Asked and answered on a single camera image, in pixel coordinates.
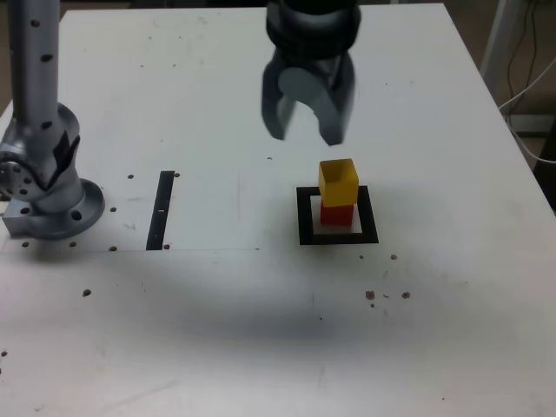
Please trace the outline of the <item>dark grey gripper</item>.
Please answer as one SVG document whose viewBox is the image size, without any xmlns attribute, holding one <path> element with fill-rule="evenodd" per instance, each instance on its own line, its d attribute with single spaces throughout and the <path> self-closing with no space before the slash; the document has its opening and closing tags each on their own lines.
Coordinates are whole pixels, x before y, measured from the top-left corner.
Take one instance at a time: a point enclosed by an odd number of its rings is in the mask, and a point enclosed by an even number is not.
<svg viewBox="0 0 556 417">
<path fill-rule="evenodd" d="M 354 85 L 349 54 L 313 59 L 275 50 L 262 75 L 261 115 L 268 133 L 284 140 L 299 102 L 313 110 L 327 145 L 342 144 L 354 105 Z"/>
</svg>

